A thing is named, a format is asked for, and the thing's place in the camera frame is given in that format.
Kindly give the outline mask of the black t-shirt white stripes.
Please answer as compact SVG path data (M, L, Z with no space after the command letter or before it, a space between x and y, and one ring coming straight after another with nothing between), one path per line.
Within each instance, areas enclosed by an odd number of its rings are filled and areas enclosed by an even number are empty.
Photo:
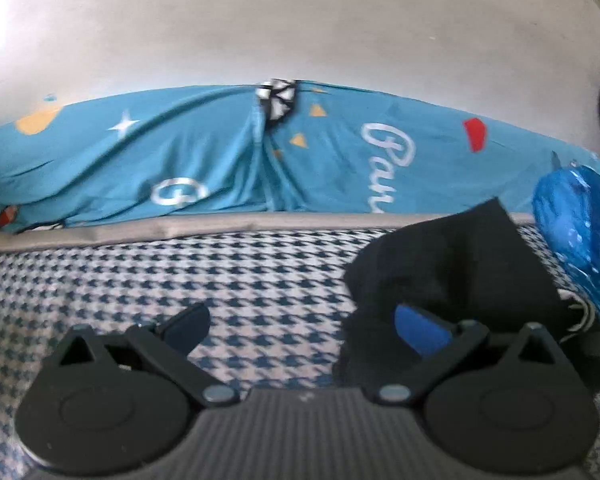
M355 309L342 322L332 369L340 387L374 393L420 361L394 328L394 311L406 304L452 324L475 320L494 334L515 335L538 322L588 390L600 392L600 357L574 342L600 330L594 306L536 254L498 200L378 237L343 281Z

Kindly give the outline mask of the houndstooth blue white blanket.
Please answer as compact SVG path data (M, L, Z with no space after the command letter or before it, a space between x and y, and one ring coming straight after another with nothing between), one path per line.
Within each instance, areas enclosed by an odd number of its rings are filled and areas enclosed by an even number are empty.
M231 384L325 387L352 309L344 266L405 219L267 216L170 240L86 242L46 232L42 250L0 242L0 479L28 472L12 416L43 356L72 324L117 330L209 300L197 364Z

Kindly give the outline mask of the blue plastic bag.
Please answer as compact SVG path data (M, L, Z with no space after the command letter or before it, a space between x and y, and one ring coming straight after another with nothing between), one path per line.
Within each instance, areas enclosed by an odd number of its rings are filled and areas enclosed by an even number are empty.
M547 246L600 312L600 175L557 169L539 180L532 209Z

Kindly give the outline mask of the blue cartoon print bedsheet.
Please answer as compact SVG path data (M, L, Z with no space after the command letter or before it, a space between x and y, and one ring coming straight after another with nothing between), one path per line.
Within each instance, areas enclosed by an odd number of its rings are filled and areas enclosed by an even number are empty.
M531 210L559 164L600 156L392 94L272 79L45 107L0 127L0 231L177 214Z

